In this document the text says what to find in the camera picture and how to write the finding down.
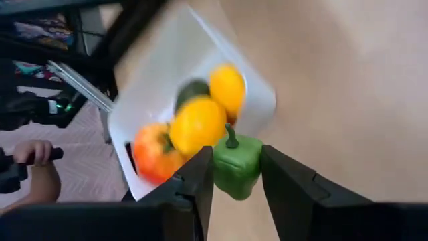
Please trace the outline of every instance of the tomato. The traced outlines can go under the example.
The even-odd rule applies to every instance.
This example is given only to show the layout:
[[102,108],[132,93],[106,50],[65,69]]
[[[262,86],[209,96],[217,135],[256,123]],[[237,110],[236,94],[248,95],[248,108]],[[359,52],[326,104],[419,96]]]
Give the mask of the tomato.
[[186,162],[167,133],[167,124],[151,124],[140,129],[134,141],[137,174],[153,184],[164,183]]

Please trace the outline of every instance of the lemon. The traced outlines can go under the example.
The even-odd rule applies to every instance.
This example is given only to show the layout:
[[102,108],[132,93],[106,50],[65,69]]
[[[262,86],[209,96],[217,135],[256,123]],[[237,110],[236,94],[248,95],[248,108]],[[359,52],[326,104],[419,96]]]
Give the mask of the lemon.
[[209,92],[229,118],[237,118],[245,100],[245,81],[233,64],[222,64],[210,73]]

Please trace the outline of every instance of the yellow lemon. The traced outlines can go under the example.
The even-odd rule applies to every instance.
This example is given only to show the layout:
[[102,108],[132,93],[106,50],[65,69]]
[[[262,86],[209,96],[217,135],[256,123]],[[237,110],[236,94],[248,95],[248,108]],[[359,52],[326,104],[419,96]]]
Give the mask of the yellow lemon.
[[195,97],[180,107],[169,127],[169,137],[185,157],[191,158],[205,145],[216,145],[224,136],[225,109],[209,96]]
[[237,118],[245,100],[245,81],[233,64],[222,64],[210,73],[209,93],[229,118]]

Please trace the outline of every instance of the green vegetable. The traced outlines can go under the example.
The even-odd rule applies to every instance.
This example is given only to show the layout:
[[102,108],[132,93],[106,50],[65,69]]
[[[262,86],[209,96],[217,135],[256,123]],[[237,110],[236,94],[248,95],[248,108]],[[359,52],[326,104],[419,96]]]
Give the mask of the green vegetable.
[[236,135],[226,124],[228,137],[214,147],[214,183],[233,199],[245,200],[260,176],[259,156],[263,142]]
[[177,113],[180,107],[190,99],[202,95],[209,96],[208,83],[203,79],[195,78],[181,88],[177,96],[177,101],[175,102],[174,113]]

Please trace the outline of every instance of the white bowl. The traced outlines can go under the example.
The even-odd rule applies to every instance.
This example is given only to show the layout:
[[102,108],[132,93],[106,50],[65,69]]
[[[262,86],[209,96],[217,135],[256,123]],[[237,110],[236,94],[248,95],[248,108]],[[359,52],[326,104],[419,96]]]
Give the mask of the white bowl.
[[144,125],[170,121],[179,88],[192,77],[208,79],[209,72],[225,62],[234,63],[245,76],[245,105],[236,131],[254,137],[274,114],[272,88],[190,7],[177,10],[161,25],[153,47],[139,63],[130,84],[120,92],[108,119],[112,142],[135,200],[156,186],[137,176],[125,144],[133,142]]

